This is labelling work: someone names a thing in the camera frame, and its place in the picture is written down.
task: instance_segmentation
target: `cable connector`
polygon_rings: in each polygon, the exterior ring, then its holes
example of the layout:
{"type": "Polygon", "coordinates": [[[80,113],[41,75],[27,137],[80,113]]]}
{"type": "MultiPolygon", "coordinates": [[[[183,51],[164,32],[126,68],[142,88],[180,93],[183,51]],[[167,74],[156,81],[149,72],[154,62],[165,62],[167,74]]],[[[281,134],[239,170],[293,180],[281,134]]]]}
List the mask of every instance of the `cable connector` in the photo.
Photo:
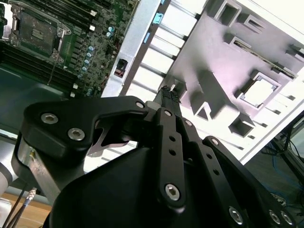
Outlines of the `cable connector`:
{"type": "Polygon", "coordinates": [[[33,188],[31,191],[28,192],[28,195],[25,198],[23,205],[25,205],[26,207],[28,206],[28,204],[34,199],[36,195],[36,190],[36,188],[33,188]]]}

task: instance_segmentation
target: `silver screw head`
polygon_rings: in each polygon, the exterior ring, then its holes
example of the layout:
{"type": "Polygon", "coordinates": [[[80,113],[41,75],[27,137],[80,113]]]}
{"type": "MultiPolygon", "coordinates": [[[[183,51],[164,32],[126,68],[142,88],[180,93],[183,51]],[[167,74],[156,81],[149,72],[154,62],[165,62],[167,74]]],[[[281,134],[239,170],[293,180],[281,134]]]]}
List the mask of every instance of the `silver screw head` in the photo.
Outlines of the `silver screw head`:
{"type": "Polygon", "coordinates": [[[185,120],[185,122],[186,122],[186,124],[187,124],[188,126],[190,126],[190,127],[193,126],[193,124],[192,124],[189,120],[185,120]]]}
{"type": "Polygon", "coordinates": [[[243,224],[243,218],[241,214],[234,208],[234,207],[229,207],[229,214],[232,217],[232,219],[239,225],[243,224]]]}
{"type": "Polygon", "coordinates": [[[75,141],[81,141],[85,138],[85,133],[79,128],[72,128],[68,130],[67,135],[70,139],[75,141]]]}
{"type": "Polygon", "coordinates": [[[173,184],[167,184],[165,191],[171,200],[178,201],[180,199],[180,191],[173,184]]]}
{"type": "Polygon", "coordinates": [[[165,113],[166,113],[166,115],[168,115],[168,116],[172,116],[172,114],[171,114],[171,112],[169,112],[169,111],[165,111],[165,113]]]}
{"type": "Polygon", "coordinates": [[[142,103],[140,103],[140,102],[136,102],[136,105],[137,105],[138,107],[140,107],[140,108],[144,108],[144,105],[143,105],[142,103]]]}
{"type": "Polygon", "coordinates": [[[269,215],[276,224],[281,224],[279,217],[272,210],[269,210],[269,215]]]}
{"type": "Polygon", "coordinates": [[[211,141],[212,141],[212,143],[213,143],[214,145],[216,145],[216,146],[219,145],[219,144],[218,144],[218,141],[217,141],[216,139],[211,139],[211,141]]]}
{"type": "Polygon", "coordinates": [[[57,116],[55,116],[52,113],[44,113],[44,114],[42,114],[41,120],[42,120],[42,122],[44,122],[46,124],[55,124],[55,123],[58,122],[57,116]]]}
{"type": "Polygon", "coordinates": [[[293,224],[293,221],[289,218],[289,216],[284,212],[284,211],[281,211],[281,215],[282,217],[284,218],[284,220],[292,226],[293,224]]]}

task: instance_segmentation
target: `motherboard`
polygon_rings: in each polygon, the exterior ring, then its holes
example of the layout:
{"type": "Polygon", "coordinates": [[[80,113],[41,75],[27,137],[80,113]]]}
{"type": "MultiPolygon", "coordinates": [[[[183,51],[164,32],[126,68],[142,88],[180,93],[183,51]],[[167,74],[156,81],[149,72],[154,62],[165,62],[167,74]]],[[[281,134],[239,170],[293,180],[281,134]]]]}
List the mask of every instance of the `motherboard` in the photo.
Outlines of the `motherboard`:
{"type": "Polygon", "coordinates": [[[137,4],[138,0],[0,2],[0,67],[70,97],[100,97],[137,4]]]}

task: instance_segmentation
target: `blue wire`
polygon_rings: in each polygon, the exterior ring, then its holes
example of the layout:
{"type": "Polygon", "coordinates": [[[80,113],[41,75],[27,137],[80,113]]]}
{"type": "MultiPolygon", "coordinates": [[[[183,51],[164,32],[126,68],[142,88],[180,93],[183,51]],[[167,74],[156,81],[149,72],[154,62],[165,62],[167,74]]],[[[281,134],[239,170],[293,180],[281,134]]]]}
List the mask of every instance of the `blue wire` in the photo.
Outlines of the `blue wire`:
{"type": "Polygon", "coordinates": [[[298,185],[298,183],[294,182],[289,176],[287,176],[285,173],[282,173],[281,171],[278,170],[278,168],[276,167],[276,157],[275,157],[275,156],[272,157],[272,165],[273,165],[275,171],[276,171],[279,175],[283,176],[283,177],[287,180],[288,183],[290,183],[291,185],[293,185],[294,187],[296,187],[296,188],[298,188],[298,189],[300,189],[300,190],[303,190],[303,189],[301,188],[301,186],[298,185]]]}

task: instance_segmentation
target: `blue latch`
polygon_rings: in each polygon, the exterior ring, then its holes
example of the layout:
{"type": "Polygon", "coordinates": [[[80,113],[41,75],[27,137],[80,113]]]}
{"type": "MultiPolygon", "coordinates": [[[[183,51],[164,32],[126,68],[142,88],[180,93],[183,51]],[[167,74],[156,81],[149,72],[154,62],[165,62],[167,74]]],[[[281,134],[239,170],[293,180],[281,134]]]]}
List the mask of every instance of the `blue latch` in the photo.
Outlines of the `blue latch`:
{"type": "Polygon", "coordinates": [[[150,32],[147,32],[147,35],[146,35],[145,39],[143,40],[144,44],[147,43],[149,36],[150,36],[150,32]]]}
{"type": "Polygon", "coordinates": [[[162,21],[162,18],[163,18],[163,13],[156,13],[153,19],[153,24],[159,25],[162,21]]]}

